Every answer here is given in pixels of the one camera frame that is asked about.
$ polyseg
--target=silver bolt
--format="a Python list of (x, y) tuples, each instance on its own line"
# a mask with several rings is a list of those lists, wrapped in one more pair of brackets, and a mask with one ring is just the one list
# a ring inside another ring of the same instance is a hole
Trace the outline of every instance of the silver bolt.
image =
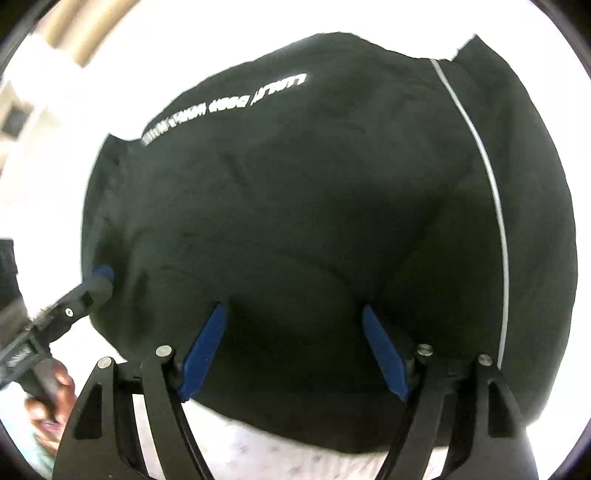
[(172, 351), (173, 351), (173, 348), (170, 345), (160, 345), (156, 349), (156, 355), (169, 356)]
[(478, 355), (478, 363), (485, 367), (489, 367), (492, 365), (492, 358), (483, 353), (482, 355)]
[(417, 353), (421, 356), (431, 356), (433, 354), (433, 347), (428, 343), (419, 343), (417, 345)]
[(97, 366), (99, 368), (107, 368), (111, 364), (111, 359), (108, 356), (104, 356), (99, 360)]

